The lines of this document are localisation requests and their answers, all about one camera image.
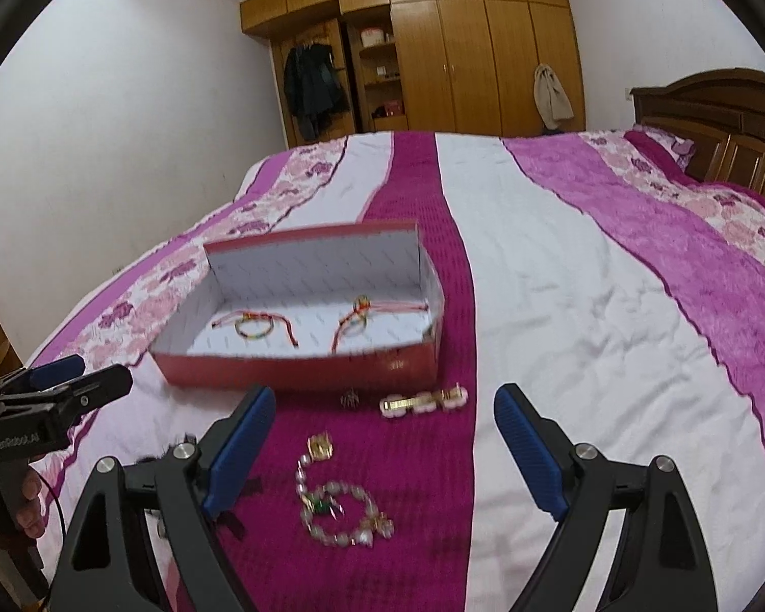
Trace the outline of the gold pendant charm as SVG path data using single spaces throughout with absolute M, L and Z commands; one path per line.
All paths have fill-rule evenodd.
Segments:
M 309 458 L 313 462 L 327 462 L 333 457 L 333 441 L 327 432 L 311 435 L 307 441 Z

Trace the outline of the small dark red earring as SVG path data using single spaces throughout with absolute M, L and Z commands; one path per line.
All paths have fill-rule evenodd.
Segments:
M 356 409 L 356 407 L 359 406 L 359 403 L 361 403 L 361 400 L 355 391 L 348 391 L 341 395 L 340 402 L 341 406 L 345 407 L 345 409 Z

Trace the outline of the pink gold hair clip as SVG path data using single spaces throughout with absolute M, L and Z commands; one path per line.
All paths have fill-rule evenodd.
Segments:
M 384 419 L 402 419 L 409 415 L 427 415 L 436 411 L 453 412 L 468 402 L 468 391 L 460 384 L 437 391 L 424 391 L 412 396 L 391 395 L 378 404 Z

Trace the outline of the red cardboard shoe box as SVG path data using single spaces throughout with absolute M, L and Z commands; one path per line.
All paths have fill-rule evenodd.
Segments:
M 445 296 L 413 221 L 219 240 L 150 354 L 175 387 L 423 391 Z

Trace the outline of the purple floral bed quilt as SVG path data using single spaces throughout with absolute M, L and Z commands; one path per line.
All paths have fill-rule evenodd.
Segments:
M 198 435 L 233 391 L 171 387 L 150 355 L 217 240 L 413 221 L 445 290 L 439 388 L 453 412 L 384 419 L 373 396 L 280 395 L 221 534 L 263 610 L 505 610 L 553 521 L 493 420 L 515 383 L 606 456 L 667 454 L 701 522 L 721 609 L 765 582 L 765 198 L 684 173 L 688 145 L 649 130 L 550 138 L 363 134 L 269 156 L 236 195 L 88 294 L 37 352 L 125 363 L 130 395 L 42 460 L 41 553 L 58 561 L 93 463 Z M 309 458 L 327 432 L 333 457 Z

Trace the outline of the black hanging jacket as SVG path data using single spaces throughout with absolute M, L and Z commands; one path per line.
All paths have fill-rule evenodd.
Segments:
M 294 46 L 283 69 L 283 91 L 305 142 L 318 140 L 334 117 L 349 111 L 349 99 L 333 64 L 332 47 Z

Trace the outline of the red box on shelf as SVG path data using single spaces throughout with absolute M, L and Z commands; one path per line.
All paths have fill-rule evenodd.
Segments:
M 391 101 L 385 101 L 384 108 L 388 116 L 398 116 L 402 115 L 403 113 L 402 103 L 399 101 L 399 99 L 391 99 Z

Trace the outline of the dark wooden headboard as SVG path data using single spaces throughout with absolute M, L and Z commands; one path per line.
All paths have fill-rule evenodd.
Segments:
M 717 69 L 631 92 L 635 121 L 695 144 L 685 174 L 765 197 L 765 73 Z

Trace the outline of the white pot on shelf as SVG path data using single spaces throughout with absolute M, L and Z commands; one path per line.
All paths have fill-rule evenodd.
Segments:
M 365 28 L 361 30 L 361 43 L 363 48 L 381 46 L 387 42 L 387 32 L 381 28 Z

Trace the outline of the beige hanging cloth bag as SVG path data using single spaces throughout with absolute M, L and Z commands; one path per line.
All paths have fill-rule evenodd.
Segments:
M 557 131 L 575 117 L 571 101 L 557 73 L 547 64 L 538 64 L 533 74 L 534 103 L 544 128 Z

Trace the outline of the wooden wardrobe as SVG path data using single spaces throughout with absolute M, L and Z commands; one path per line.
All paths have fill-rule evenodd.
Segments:
M 241 29 L 290 40 L 342 17 L 390 29 L 404 116 L 413 130 L 534 137 L 547 130 L 534 75 L 553 69 L 569 99 L 565 131 L 586 126 L 582 62 L 569 0 L 244 0 Z

